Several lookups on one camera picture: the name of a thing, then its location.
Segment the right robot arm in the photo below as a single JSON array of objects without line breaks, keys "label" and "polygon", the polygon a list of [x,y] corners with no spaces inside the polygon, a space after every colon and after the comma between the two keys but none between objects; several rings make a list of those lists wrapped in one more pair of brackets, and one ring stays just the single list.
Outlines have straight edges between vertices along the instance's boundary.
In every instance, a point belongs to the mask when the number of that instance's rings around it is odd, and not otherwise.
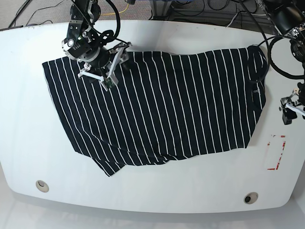
[{"label": "right robot arm", "polygon": [[109,89],[118,84],[114,72],[117,66],[129,59],[126,49],[131,43],[118,38],[121,29],[120,13],[111,0],[107,3],[114,11],[115,31],[100,32],[94,28],[101,15],[97,0],[73,0],[71,20],[61,46],[68,58],[84,63],[78,73],[79,78],[98,80]]}]

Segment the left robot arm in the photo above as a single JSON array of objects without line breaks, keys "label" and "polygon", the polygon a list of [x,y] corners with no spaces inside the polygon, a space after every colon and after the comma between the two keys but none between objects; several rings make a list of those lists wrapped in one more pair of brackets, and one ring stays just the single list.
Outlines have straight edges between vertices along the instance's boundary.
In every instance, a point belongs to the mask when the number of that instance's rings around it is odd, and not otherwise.
[{"label": "left robot arm", "polygon": [[[276,28],[278,35],[267,38],[263,29],[258,24],[253,14],[246,8],[240,0],[244,11],[247,12],[254,24],[262,34],[267,47],[267,66],[272,67],[278,74],[291,80],[304,80],[305,75],[292,75],[276,66],[272,60],[272,48],[281,39],[288,39],[290,51],[294,58],[305,66],[305,13],[301,11],[295,0],[257,0],[264,14]],[[290,125],[292,120],[297,118],[297,114],[305,115],[305,83],[298,83],[292,94],[281,98],[279,110],[282,112],[282,120],[285,125]]]}]

